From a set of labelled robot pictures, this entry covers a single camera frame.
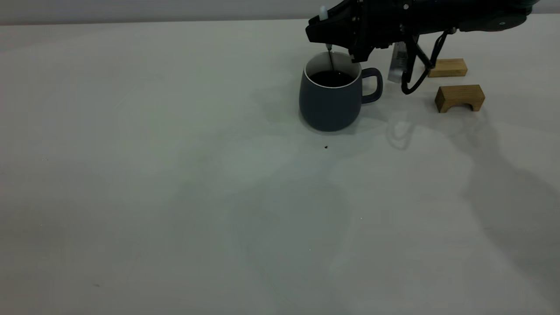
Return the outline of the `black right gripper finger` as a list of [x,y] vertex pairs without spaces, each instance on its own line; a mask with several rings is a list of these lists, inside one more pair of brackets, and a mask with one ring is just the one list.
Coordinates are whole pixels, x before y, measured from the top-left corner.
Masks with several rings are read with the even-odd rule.
[[366,62],[373,50],[372,29],[364,21],[334,17],[320,21],[316,17],[309,21],[305,32],[310,42],[345,48],[354,63]]
[[343,0],[333,8],[328,9],[328,18],[352,17],[362,8],[362,0]]

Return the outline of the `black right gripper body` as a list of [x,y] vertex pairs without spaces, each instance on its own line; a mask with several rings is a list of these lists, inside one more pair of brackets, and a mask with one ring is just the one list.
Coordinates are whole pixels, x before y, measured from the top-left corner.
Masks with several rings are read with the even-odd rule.
[[360,0],[359,48],[386,49],[395,42],[418,42],[416,0]]

